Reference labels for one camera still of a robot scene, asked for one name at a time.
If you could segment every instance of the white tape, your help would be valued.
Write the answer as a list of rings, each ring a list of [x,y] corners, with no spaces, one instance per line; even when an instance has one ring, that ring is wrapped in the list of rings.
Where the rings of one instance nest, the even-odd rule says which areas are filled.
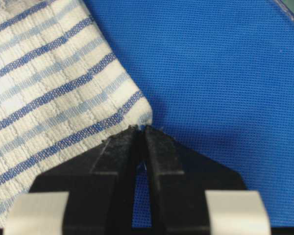
[[[257,191],[206,190],[211,235],[270,235],[270,222]]]
[[[62,235],[68,192],[29,193],[14,202],[4,235]]]

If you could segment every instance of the white towel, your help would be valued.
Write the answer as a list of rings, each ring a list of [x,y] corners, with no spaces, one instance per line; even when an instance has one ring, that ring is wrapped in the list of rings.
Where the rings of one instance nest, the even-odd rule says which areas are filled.
[[[38,174],[151,119],[82,0],[0,0],[0,227]]]

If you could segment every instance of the blue fabric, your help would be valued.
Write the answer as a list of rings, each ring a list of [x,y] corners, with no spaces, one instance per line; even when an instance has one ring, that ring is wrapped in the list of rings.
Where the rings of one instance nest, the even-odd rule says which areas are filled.
[[[137,167],[136,172],[136,188],[133,206],[132,227],[151,227],[148,177],[144,164],[140,164]]]
[[[85,0],[153,124],[294,226],[294,24],[270,0]]]

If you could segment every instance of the striped towel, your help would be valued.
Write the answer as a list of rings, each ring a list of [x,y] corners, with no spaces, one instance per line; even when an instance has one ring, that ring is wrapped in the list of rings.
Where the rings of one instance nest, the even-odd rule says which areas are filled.
[[[39,173],[151,117],[81,0],[0,0],[0,227]]]

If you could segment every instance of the blue mesh surface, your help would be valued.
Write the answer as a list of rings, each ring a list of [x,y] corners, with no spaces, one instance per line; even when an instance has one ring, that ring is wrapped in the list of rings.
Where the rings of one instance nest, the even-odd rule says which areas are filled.
[[[239,171],[271,224],[294,226],[294,24],[273,1],[85,2],[154,126]]]
[[[132,227],[151,227],[148,177],[143,164],[137,169]]]

